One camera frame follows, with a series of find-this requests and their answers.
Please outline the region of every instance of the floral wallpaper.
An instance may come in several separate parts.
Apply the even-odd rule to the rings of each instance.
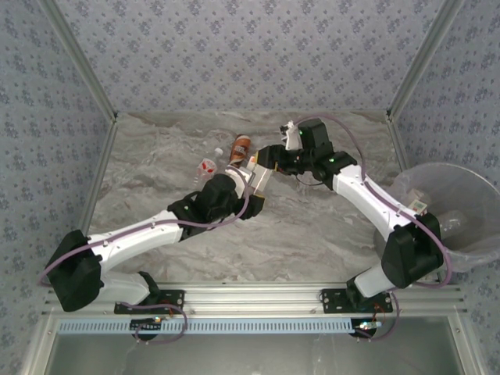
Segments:
[[[113,106],[385,109],[442,0],[57,0]]]
[[[500,184],[500,5],[466,0],[398,119],[410,162],[467,166]],[[500,261],[457,275],[500,373]]]
[[[44,292],[77,225],[108,127],[36,0],[0,1],[0,373],[20,371]]]

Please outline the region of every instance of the transparent trash bin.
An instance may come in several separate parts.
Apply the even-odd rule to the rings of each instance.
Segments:
[[[465,272],[500,258],[500,192],[467,168],[430,162],[406,170],[387,192],[405,205],[414,199],[437,216],[453,270]],[[379,256],[385,243],[378,232]]]

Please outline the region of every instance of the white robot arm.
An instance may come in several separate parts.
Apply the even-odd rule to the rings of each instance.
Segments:
[[[246,168],[228,167],[201,192],[187,195],[147,220],[90,237],[78,230],[67,234],[45,270],[65,311],[81,309],[110,295],[130,304],[143,302],[150,293],[151,280],[144,273],[114,273],[111,271],[114,266],[160,245],[183,241],[209,228],[257,215],[264,203],[261,194],[275,171],[291,175],[312,172],[318,181],[353,203],[386,240],[382,261],[347,283],[354,306],[361,308],[363,303],[370,303],[373,296],[388,289],[405,288],[443,263],[429,238],[400,213],[419,216],[370,178],[363,180],[360,166],[350,155],[334,152],[326,127],[319,119],[298,127],[290,122],[281,132],[286,146],[261,149]],[[390,210],[375,198],[366,182],[401,212]],[[232,219],[217,223],[232,214],[235,214]],[[437,220],[432,215],[425,216],[419,220],[439,235]]]

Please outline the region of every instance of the marble surface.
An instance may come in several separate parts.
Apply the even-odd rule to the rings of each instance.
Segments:
[[[118,131],[89,233],[153,216],[191,192],[195,168],[221,147],[228,157],[237,134],[252,150],[280,142],[279,126],[305,112],[120,114]],[[368,174],[388,186],[398,164],[382,112],[336,113],[368,156]],[[337,150],[359,158],[348,136],[326,122]],[[314,182],[311,176],[302,177]],[[377,261],[374,226],[344,198],[276,173],[255,218],[162,246],[119,265],[156,280],[344,281]]]

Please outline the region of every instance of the metal frame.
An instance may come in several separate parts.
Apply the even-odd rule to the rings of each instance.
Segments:
[[[118,127],[116,125],[116,119],[113,119],[109,125],[108,132],[106,133],[104,148],[102,149],[101,155],[99,156],[99,161],[97,169],[94,173],[94,179],[92,180],[91,189],[88,192],[87,199],[85,200],[84,211],[80,218],[80,222],[78,223],[78,227],[84,234],[88,233],[88,229],[91,226],[91,220],[92,216],[94,215],[98,193],[101,189],[102,180],[104,179],[104,174],[108,166],[109,157],[111,156],[111,151],[113,150],[117,130]]]
[[[366,317],[366,314],[323,313],[320,291],[345,288],[341,283],[160,283],[160,288],[186,291],[184,311],[192,320],[255,320],[283,321],[307,318],[308,321],[332,322],[341,318]],[[457,352],[466,375],[487,374],[477,340],[466,317],[467,308],[460,287],[447,286],[439,290],[410,287],[396,292],[401,318],[447,316]],[[115,323],[126,316],[113,314],[115,302],[92,303],[78,312],[63,312],[54,292],[48,292],[40,322],[27,351],[22,375],[42,375],[61,322],[68,319]],[[395,312],[388,314],[394,317]]]
[[[59,37],[62,45],[73,61],[73,64],[78,69],[82,79],[92,93],[98,107],[108,120],[113,120],[115,117],[113,105],[109,101],[104,88],[102,88],[99,79],[95,75],[91,64],[88,62],[84,51],[78,45],[77,39],[73,35],[71,27],[64,18],[61,9],[55,3],[55,0],[39,0],[38,2],[52,25],[54,32]]]
[[[394,150],[396,152],[396,159],[399,163],[399,168],[401,171],[410,168],[408,154],[405,150],[405,145],[401,138],[401,133],[399,132],[398,125],[392,120],[392,116],[387,111],[385,120],[387,122],[387,127],[389,128],[389,134],[391,135],[392,144],[394,145]]]
[[[434,53],[438,50],[441,41],[448,33],[448,29],[455,20],[457,13],[462,8],[463,3],[464,0],[444,0],[441,4],[441,7],[434,17],[434,21],[430,25],[430,29],[413,58],[408,72],[403,78],[403,82],[399,85],[399,89],[389,106],[388,112],[391,114],[391,119],[394,122],[397,122],[405,104],[412,96],[416,85],[427,69]]]

